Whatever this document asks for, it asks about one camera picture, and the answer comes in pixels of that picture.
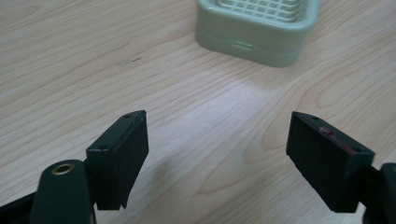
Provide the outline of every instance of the light wood tabletop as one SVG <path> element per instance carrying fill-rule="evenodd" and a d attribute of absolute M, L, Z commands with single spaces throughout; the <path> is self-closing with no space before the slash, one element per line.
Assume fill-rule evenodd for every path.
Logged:
<path fill-rule="evenodd" d="M 196 1 L 0 1 L 0 205 L 123 114 L 148 112 L 149 154 L 98 223 L 361 223 L 335 214 L 286 155 L 291 111 L 396 161 L 396 4 L 322 0 L 297 63 L 200 47 Z"/>

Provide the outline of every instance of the grid pattern lid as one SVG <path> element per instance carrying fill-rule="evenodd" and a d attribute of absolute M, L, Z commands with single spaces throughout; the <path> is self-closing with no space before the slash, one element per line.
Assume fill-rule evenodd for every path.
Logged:
<path fill-rule="evenodd" d="M 306 0 L 217 0 L 219 7 L 257 18 L 295 22 Z"/>

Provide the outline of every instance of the black clamp jaw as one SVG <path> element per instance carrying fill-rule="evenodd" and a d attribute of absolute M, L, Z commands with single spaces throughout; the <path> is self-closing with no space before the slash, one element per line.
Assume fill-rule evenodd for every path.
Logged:
<path fill-rule="evenodd" d="M 120 117 L 90 147 L 85 161 L 44 170 L 36 193 L 0 208 L 0 223 L 96 223 L 99 210 L 119 210 L 149 154 L 146 111 Z"/>
<path fill-rule="evenodd" d="M 332 211 L 354 213 L 361 202 L 363 223 L 396 223 L 396 163 L 376 170 L 372 150 L 326 121 L 298 112 L 291 115 L 286 150 Z"/>

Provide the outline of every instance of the plastic basket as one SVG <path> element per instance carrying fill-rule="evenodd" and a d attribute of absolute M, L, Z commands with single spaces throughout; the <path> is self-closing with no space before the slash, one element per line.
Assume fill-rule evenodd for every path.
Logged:
<path fill-rule="evenodd" d="M 273 67 L 294 63 L 319 0 L 198 0 L 196 39 L 207 49 Z"/>

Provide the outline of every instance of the black plastic part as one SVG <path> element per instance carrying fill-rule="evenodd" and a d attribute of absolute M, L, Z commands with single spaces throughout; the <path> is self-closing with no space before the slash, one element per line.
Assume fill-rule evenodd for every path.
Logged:
<path fill-rule="evenodd" d="M 95 223 L 85 166 L 82 161 L 60 161 L 41 174 L 31 224 Z"/>
<path fill-rule="evenodd" d="M 99 210 L 126 207 L 137 175 L 149 154 L 146 111 L 119 118 L 87 149 L 92 202 Z"/>
<path fill-rule="evenodd" d="M 372 150 L 320 118 L 293 112 L 287 154 L 332 211 L 356 211 L 355 175 L 371 167 Z"/>
<path fill-rule="evenodd" d="M 385 163 L 381 167 L 379 198 L 383 204 L 388 223 L 396 223 L 396 163 Z"/>
<path fill-rule="evenodd" d="M 28 223 L 35 193 L 0 207 L 0 223 Z"/>

